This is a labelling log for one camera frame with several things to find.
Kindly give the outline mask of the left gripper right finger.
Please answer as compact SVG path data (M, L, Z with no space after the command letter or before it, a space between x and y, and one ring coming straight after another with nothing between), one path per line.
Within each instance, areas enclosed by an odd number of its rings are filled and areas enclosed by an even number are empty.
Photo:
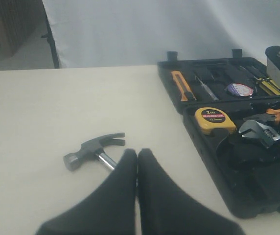
M152 151L138 154L138 195L144 235L242 235L235 222L200 204L163 170Z

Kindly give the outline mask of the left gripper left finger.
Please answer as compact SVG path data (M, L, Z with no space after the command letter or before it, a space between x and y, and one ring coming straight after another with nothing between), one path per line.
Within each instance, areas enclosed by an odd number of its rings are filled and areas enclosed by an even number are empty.
M43 223L39 235L133 235L137 154L126 149L116 168L82 202Z

